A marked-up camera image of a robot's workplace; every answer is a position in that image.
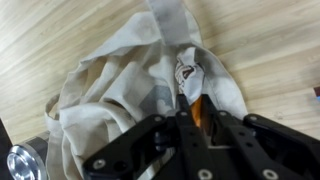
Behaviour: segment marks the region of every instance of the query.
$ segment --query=wooden surface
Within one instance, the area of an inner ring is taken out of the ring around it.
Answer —
[[[320,139],[320,1],[185,4],[248,110]],[[14,143],[45,130],[45,103],[67,72],[145,10],[144,0],[0,0],[0,117]]]

